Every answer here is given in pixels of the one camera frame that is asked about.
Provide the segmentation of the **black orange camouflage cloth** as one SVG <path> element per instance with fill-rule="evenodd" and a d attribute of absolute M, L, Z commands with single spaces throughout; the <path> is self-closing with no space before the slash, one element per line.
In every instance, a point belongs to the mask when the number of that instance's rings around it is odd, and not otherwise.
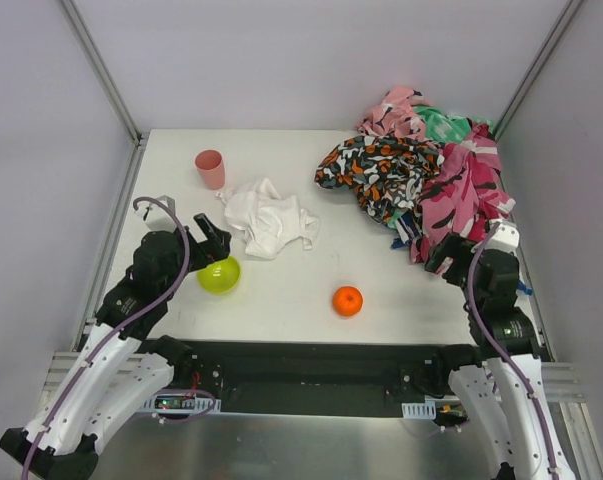
<path fill-rule="evenodd" d="M 352 191 L 364 213 L 393 227 L 396 218 L 415 208 L 443 163 L 438 143 L 359 135 L 339 143 L 321 161 L 314 182 L 326 190 Z"/>

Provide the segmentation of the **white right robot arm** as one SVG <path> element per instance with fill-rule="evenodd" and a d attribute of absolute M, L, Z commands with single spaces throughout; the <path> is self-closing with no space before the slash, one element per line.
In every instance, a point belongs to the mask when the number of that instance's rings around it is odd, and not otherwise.
<path fill-rule="evenodd" d="M 572 479 L 542 379 L 536 329 L 517 305 L 518 234 L 495 227 L 481 242 L 447 235 L 425 268 L 464 294 L 472 345 L 440 348 L 434 377 L 446 382 L 478 434 L 494 479 Z"/>

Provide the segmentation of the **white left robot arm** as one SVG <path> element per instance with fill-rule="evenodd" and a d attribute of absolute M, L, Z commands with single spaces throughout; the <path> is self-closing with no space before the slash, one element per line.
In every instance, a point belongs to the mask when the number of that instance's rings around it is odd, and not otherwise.
<path fill-rule="evenodd" d="M 150 231 L 141 239 L 54 396 L 26 426 L 2 435 L 0 448 L 21 465 L 22 478 L 89 478 L 114 434 L 163 389 L 205 398 L 203 414 L 214 409 L 215 396 L 198 387 L 193 351 L 168 335 L 152 343 L 125 379 L 112 383 L 167 314 L 185 277 L 229 257 L 230 233 L 204 214 L 194 220 L 205 236 L 202 242 L 182 224 L 172 231 Z"/>

